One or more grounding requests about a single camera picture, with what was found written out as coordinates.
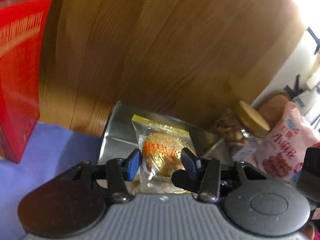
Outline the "gold pastry packet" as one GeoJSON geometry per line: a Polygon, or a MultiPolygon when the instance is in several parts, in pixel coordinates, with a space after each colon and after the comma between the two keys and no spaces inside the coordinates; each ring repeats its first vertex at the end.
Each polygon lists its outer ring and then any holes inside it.
{"type": "Polygon", "coordinates": [[[187,193],[174,186],[171,176],[175,171],[184,169],[182,148],[189,148],[195,153],[189,132],[136,114],[131,121],[142,152],[140,190],[143,193],[187,193]]]}

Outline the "dark storage box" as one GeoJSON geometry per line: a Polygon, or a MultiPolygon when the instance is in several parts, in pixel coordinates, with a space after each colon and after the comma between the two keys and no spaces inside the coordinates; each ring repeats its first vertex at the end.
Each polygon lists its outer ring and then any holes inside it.
{"type": "Polygon", "coordinates": [[[138,173],[133,181],[126,183],[132,194],[185,193],[171,182],[173,172],[184,168],[181,163],[184,147],[197,157],[232,163],[227,145],[219,135],[123,102],[112,108],[102,139],[100,165],[114,158],[125,159],[136,148],[141,150],[142,164],[138,173]]]}

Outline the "pink snack bag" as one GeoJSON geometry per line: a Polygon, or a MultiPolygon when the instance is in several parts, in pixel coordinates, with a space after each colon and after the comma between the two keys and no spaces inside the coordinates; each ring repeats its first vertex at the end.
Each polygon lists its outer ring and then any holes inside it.
{"type": "Polygon", "coordinates": [[[300,114],[294,102],[253,154],[256,167],[274,178],[297,182],[307,148],[319,145],[319,131],[300,114]]]}

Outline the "purple printed tablecloth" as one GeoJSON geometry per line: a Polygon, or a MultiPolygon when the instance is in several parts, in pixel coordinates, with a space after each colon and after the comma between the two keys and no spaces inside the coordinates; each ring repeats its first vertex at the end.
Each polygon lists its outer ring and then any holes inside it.
{"type": "Polygon", "coordinates": [[[96,163],[100,147],[100,137],[37,123],[21,162],[1,160],[1,239],[25,236],[17,217],[23,196],[82,160],[96,163]]]}

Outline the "brown wooden cutting board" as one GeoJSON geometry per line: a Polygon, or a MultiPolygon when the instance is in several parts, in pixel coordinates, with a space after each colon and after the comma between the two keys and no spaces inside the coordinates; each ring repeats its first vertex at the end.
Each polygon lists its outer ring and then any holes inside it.
{"type": "Polygon", "coordinates": [[[280,121],[285,105],[290,101],[288,94],[280,90],[270,95],[258,106],[258,112],[268,123],[270,129],[273,129],[280,121]]]}

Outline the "wooden headboard panel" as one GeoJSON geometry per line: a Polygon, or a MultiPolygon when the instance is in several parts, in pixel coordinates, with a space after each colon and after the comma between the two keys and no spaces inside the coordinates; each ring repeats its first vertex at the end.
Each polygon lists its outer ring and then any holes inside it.
{"type": "Polygon", "coordinates": [[[303,32],[292,0],[53,0],[41,120],[101,135],[123,101],[209,127],[254,101],[303,32]]]}

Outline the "red gift box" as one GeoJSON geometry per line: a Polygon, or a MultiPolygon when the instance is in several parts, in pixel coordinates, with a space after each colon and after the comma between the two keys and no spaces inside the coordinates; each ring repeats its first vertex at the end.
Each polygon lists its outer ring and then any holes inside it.
{"type": "Polygon", "coordinates": [[[40,55],[51,3],[1,0],[1,157],[13,163],[40,118],[40,55]]]}

